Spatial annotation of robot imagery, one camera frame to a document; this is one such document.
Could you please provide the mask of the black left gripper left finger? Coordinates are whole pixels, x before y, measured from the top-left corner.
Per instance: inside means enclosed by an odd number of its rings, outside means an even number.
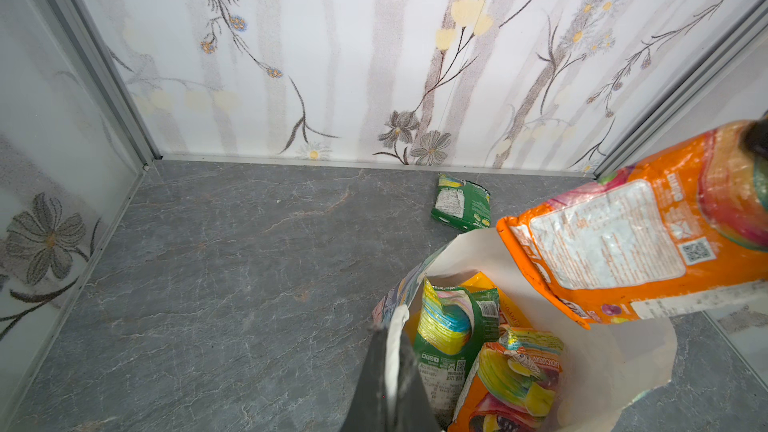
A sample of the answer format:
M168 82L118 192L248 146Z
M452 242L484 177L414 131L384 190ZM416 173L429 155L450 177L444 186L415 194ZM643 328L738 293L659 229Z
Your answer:
M385 329L374 331L341 432L378 432L387 429L384 378L386 339Z

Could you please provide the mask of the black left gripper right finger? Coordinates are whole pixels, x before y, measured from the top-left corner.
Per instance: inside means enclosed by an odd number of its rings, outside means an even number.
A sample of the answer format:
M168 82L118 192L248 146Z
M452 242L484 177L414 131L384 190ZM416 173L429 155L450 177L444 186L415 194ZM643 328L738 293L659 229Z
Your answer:
M410 344L401 345L399 350L392 430L396 432L441 431L441 426L429 404L418 369L418 361Z

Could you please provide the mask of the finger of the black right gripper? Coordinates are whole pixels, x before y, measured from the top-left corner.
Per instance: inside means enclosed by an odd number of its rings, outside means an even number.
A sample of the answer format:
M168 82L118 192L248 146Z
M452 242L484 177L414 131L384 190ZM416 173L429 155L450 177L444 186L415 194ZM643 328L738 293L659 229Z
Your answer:
M768 118L749 125L742 136L742 148L756 157L768 159Z

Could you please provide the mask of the green Fox's candy bag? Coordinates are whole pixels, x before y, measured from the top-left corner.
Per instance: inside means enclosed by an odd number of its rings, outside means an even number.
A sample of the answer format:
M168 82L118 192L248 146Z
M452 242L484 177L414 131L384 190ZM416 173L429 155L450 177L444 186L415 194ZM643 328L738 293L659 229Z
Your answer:
M497 289L423 283L413 349L439 425L452 422L469 371L482 346L498 337L499 325Z

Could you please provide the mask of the orange mango candy bag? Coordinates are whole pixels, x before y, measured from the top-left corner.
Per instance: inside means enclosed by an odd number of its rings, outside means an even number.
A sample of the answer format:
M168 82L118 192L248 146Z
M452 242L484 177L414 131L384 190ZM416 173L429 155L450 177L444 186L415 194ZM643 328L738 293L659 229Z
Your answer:
M767 160L742 148L755 121L725 124L505 217L498 233L533 288L582 327L763 297Z

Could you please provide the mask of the colourful Fox's candy bag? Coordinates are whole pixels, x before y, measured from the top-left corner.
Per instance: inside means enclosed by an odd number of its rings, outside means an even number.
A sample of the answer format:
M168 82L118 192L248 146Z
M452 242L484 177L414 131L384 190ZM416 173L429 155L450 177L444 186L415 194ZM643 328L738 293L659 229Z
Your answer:
M450 431L536 431L559 388L564 343L549 332L503 325L478 353Z

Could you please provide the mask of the yellow 100 candy bag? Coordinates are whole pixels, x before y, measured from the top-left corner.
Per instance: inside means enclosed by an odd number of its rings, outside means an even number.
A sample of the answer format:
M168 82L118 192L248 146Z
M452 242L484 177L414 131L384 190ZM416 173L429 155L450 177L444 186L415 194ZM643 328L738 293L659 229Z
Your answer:
M499 308L502 316L500 322L517 328L532 327L531 322L523 314L522 310L482 272L475 271L460 286L467 288L470 292L496 289L499 293Z

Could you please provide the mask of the floral white paper bag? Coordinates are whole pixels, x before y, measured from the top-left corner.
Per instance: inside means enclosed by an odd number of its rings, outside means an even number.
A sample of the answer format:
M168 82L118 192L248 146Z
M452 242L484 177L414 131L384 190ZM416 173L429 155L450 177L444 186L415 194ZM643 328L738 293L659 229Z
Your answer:
M461 234L427 257L381 299L373 322L387 324L406 304L412 331L423 278L458 285L478 272L511 300L524 325L564 342L564 372L543 430L610 431L626 407L670 381L677 338L669 320L581 327L533 288L493 229Z

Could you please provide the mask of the green snack packet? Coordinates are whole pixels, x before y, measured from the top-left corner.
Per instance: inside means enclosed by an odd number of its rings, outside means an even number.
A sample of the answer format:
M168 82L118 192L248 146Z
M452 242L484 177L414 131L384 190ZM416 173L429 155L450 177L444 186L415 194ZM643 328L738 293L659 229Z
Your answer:
M431 217L464 232L490 228L490 199L479 184L440 174Z

